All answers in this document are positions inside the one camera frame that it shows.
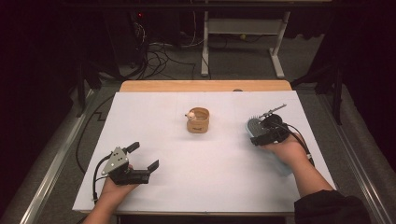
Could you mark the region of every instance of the table leg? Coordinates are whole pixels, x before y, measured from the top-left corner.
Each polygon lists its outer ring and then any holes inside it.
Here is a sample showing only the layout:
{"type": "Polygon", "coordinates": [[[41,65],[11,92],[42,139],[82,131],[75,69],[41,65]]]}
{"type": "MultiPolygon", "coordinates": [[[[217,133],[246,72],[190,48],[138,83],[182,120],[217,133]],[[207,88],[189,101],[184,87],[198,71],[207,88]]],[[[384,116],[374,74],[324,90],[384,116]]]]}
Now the table leg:
{"type": "Polygon", "coordinates": [[[209,31],[207,27],[207,20],[209,18],[208,12],[205,12],[204,21],[204,48],[202,50],[202,60],[201,60],[201,76],[207,77],[209,75],[209,48],[207,47],[207,38],[209,37],[209,31]]]}
{"type": "Polygon", "coordinates": [[[273,62],[276,76],[277,78],[285,78],[285,74],[283,73],[282,66],[280,65],[279,58],[277,57],[277,53],[279,52],[280,44],[282,43],[283,35],[285,34],[286,27],[288,26],[290,12],[287,11],[283,15],[282,24],[279,27],[279,31],[277,33],[276,45],[273,49],[269,49],[271,60],[273,62]]]}

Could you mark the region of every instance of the wooden table edge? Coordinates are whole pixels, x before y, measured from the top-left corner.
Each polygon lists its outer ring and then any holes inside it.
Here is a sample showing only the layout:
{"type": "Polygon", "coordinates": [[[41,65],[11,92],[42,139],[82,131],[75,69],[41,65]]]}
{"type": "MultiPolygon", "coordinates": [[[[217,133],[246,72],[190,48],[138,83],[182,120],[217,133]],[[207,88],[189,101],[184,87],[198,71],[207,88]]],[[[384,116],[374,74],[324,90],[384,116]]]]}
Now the wooden table edge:
{"type": "Polygon", "coordinates": [[[286,80],[128,80],[120,92],[133,91],[291,91],[286,80]]]}

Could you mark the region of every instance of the forearm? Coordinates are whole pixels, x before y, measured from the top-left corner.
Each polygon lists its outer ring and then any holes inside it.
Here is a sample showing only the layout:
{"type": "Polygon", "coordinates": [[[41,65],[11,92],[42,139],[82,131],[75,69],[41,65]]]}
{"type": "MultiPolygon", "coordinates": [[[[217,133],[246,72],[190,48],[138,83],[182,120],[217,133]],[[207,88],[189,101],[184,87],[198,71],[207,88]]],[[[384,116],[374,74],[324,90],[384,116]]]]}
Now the forearm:
{"type": "Polygon", "coordinates": [[[109,224],[116,209],[116,205],[108,204],[99,199],[93,210],[85,218],[84,224],[109,224]]]}
{"type": "Polygon", "coordinates": [[[308,160],[295,162],[290,167],[301,197],[323,189],[333,190],[332,186],[308,160]]]}

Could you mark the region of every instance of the table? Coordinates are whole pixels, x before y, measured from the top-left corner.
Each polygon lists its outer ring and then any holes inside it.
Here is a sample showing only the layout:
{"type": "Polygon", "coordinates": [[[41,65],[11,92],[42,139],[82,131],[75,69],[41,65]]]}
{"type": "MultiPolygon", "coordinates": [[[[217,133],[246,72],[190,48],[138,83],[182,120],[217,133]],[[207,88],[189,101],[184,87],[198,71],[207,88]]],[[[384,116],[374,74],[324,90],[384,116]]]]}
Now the table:
{"type": "MultiPolygon", "coordinates": [[[[94,12],[94,11],[131,11],[131,10],[179,10],[179,11],[257,11],[257,10],[285,10],[285,11],[293,11],[299,9],[312,9],[312,10],[324,10],[324,11],[346,11],[349,12],[351,9],[359,9],[359,8],[370,8],[367,4],[362,3],[339,3],[339,2],[331,2],[327,0],[323,1],[305,1],[305,0],[295,0],[295,1],[281,1],[281,0],[274,0],[274,1],[262,1],[262,0],[251,0],[251,1],[219,1],[213,2],[210,1],[208,3],[171,3],[171,4],[164,4],[164,3],[114,3],[114,4],[91,4],[91,3],[68,3],[64,0],[58,1],[59,7],[62,8],[64,11],[80,11],[80,12],[94,12]]],[[[71,31],[73,34],[73,29],[69,27],[70,24],[65,26],[65,30],[71,31]]],[[[73,49],[75,50],[77,57],[81,59],[81,64],[87,65],[90,64],[86,57],[80,52],[83,49],[82,46],[74,45],[73,49]]],[[[273,61],[273,64],[278,64],[280,67],[280,63],[273,61]]],[[[84,76],[80,71],[78,73],[78,95],[79,95],[79,102],[81,104],[81,110],[85,107],[84,101],[84,92],[83,92],[83,85],[84,85],[84,76]]]]}
{"type": "MultiPolygon", "coordinates": [[[[223,0],[221,2],[299,2],[301,0],[280,1],[280,0],[223,0]]],[[[310,0],[310,2],[331,2],[332,0],[310,0]]],[[[276,44],[273,48],[269,48],[271,61],[276,71],[277,78],[285,78],[280,60],[277,56],[283,35],[289,22],[290,11],[285,11],[283,18],[279,20],[247,20],[247,19],[210,19],[209,13],[206,11],[204,16],[204,45],[202,51],[201,75],[206,77],[209,74],[209,49],[207,41],[209,34],[237,34],[237,35],[277,35],[276,44]]]]}
{"type": "MultiPolygon", "coordinates": [[[[148,185],[129,195],[118,214],[291,215],[299,198],[294,176],[281,173],[274,155],[251,145],[245,131],[249,115],[282,103],[290,110],[277,114],[300,129],[317,169],[334,187],[298,96],[287,81],[127,81],[113,101],[73,209],[93,208],[97,162],[115,147],[139,141],[141,147],[128,155],[134,167],[145,169],[156,160],[160,167],[148,185]],[[211,112],[207,133],[187,132],[184,113],[193,106],[211,112]]],[[[98,193],[102,186],[97,183],[98,193]]]]}

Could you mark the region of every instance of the white paper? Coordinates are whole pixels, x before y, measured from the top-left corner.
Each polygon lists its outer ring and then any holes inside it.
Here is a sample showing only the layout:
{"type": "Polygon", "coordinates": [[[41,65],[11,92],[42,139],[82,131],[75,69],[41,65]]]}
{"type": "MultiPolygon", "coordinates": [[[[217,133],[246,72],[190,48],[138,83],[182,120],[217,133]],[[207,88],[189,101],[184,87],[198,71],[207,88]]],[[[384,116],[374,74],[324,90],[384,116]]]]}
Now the white paper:
{"type": "MultiPolygon", "coordinates": [[[[160,167],[119,212],[293,212],[300,198],[294,176],[282,174],[279,161],[253,146],[245,129],[252,116],[283,104],[276,114],[299,129],[317,169],[334,186],[295,91],[119,92],[73,210],[92,210],[92,176],[99,160],[115,147],[139,142],[128,155],[134,168],[147,169],[156,160],[160,167]],[[209,110],[207,133],[187,131],[184,115],[194,107],[209,110]]],[[[98,193],[102,186],[99,180],[98,193]]]]}

